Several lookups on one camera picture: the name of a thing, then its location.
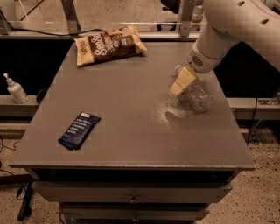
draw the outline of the white bottle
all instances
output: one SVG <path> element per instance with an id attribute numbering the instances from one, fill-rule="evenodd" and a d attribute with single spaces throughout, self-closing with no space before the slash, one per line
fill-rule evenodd
<path id="1" fill-rule="evenodd" d="M 8 77 L 8 74 L 3 75 L 8 83 L 8 91 L 14 98 L 16 103 L 24 103 L 28 101 L 28 96 L 22 86 Z"/>
<path id="2" fill-rule="evenodd" d="M 196 76 L 194 70 L 189 66 L 176 66 L 175 73 L 178 77 L 171 87 L 171 93 L 176 96 L 185 93 L 196 112 L 208 111 L 214 102 L 213 97 Z"/>

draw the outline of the brown chip bag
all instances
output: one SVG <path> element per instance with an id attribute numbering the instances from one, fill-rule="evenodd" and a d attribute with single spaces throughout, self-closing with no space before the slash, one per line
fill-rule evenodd
<path id="1" fill-rule="evenodd" d="M 147 51 L 139 38 L 137 28 L 132 25 L 76 38 L 75 42 L 78 48 L 78 66 L 119 60 Z"/>

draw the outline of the desk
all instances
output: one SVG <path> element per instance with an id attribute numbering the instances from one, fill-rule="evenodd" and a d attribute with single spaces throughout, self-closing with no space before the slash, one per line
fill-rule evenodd
<path id="1" fill-rule="evenodd" d="M 213 72 L 199 76 L 214 98 L 207 113 L 168 95 L 192 44 L 145 43 L 146 57 L 82 68 L 73 45 L 10 166 L 69 223 L 203 219 L 254 162 Z M 69 151 L 58 138 L 81 111 L 101 121 Z"/>

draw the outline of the floor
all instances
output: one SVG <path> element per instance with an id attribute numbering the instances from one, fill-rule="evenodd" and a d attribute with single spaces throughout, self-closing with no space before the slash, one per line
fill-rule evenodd
<path id="1" fill-rule="evenodd" d="M 243 171 L 232 182 L 233 190 L 218 204 L 210 206 L 210 214 L 197 224 L 269 224 L 280 223 L 280 141 L 279 122 L 265 122 L 257 132 L 259 144 L 249 141 L 248 148 L 255 160 L 254 171 Z M 20 138 L 28 123 L 3 123 L 0 134 L 3 147 L 0 153 L 2 170 L 23 174 L 23 169 L 11 169 L 8 165 L 14 150 L 20 145 Z M 249 129 L 240 124 L 244 140 L 248 140 Z M 1 171 L 1 175 L 10 175 Z M 31 198 L 31 216 L 18 221 L 21 200 L 16 198 L 20 185 L 0 186 L 0 224 L 59 224 L 59 204 L 49 203 L 34 193 Z"/>

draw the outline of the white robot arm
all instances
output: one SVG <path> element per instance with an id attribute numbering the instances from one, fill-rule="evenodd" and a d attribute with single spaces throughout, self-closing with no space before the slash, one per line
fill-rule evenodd
<path id="1" fill-rule="evenodd" d="M 260 0 L 204 0 L 203 6 L 207 25 L 188 58 L 196 72 L 216 68 L 241 41 L 280 71 L 280 15 Z"/>

